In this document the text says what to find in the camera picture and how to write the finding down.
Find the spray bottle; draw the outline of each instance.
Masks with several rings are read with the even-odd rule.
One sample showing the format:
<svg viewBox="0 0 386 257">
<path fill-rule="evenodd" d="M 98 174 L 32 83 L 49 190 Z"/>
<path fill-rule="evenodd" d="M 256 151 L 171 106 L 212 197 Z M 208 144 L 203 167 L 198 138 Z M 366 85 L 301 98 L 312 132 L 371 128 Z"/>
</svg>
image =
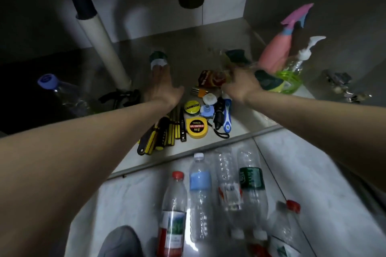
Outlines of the spray bottle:
<svg viewBox="0 0 386 257">
<path fill-rule="evenodd" d="M 294 25 L 300 21 L 300 26 L 304 27 L 306 15 L 313 5 L 313 3 L 303 5 L 281 22 L 281 24 L 286 24 L 287 26 L 263 50 L 259 58 L 259 67 L 261 69 L 270 74 L 275 74 L 278 70 L 282 69 L 290 52 Z"/>
<path fill-rule="evenodd" d="M 303 84 L 300 78 L 300 73 L 303 70 L 303 62 L 311 57 L 311 47 L 325 38 L 326 36 L 311 37 L 307 48 L 299 50 L 297 55 L 287 58 L 283 69 L 276 73 L 277 77 L 285 81 L 281 93 L 293 94 Z"/>
</svg>

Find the white pipe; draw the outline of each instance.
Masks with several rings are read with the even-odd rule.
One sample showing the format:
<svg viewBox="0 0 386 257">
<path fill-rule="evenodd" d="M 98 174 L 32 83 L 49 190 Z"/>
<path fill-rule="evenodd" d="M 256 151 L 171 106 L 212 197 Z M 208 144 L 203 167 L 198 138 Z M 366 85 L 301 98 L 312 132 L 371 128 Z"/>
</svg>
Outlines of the white pipe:
<svg viewBox="0 0 386 257">
<path fill-rule="evenodd" d="M 91 45 L 102 59 L 107 71 L 113 78 L 115 86 L 120 90 L 130 90 L 131 79 L 126 74 L 122 62 L 113 48 L 109 34 L 107 33 L 99 15 L 91 19 L 78 22 L 86 34 Z"/>
</svg>

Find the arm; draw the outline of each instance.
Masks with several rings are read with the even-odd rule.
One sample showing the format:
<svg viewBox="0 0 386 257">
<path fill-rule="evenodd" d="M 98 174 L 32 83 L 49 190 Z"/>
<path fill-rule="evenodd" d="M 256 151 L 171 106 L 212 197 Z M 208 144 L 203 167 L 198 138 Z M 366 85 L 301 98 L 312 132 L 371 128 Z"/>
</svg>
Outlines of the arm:
<svg viewBox="0 0 386 257">
<path fill-rule="evenodd" d="M 386 191 L 386 108 L 266 92 L 243 69 L 223 89 Z"/>
<path fill-rule="evenodd" d="M 70 225 L 142 134 L 178 103 L 183 88 L 171 86 L 168 66 L 155 67 L 153 74 L 146 103 L 0 140 L 4 256 L 49 249 L 48 238 Z"/>
</svg>

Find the gray shoe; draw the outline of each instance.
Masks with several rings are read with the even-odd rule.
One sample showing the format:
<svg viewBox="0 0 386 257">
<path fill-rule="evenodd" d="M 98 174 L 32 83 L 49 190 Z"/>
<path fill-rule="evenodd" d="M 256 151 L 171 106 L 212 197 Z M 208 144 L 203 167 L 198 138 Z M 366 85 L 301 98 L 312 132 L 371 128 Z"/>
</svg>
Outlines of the gray shoe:
<svg viewBox="0 0 386 257">
<path fill-rule="evenodd" d="M 98 257 L 144 257 L 144 254 L 136 232 L 123 225 L 107 235 Z"/>
</svg>

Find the blue and white handle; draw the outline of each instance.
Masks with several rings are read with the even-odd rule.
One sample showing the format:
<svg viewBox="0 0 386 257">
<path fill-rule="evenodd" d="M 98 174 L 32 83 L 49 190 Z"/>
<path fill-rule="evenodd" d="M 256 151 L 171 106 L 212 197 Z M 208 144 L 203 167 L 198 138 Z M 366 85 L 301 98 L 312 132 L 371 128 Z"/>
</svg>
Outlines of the blue and white handle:
<svg viewBox="0 0 386 257">
<path fill-rule="evenodd" d="M 230 121 L 230 107 L 232 106 L 232 99 L 225 93 L 222 95 L 225 101 L 225 110 L 224 110 L 224 132 L 229 133 L 232 129 L 232 123 Z"/>
</svg>

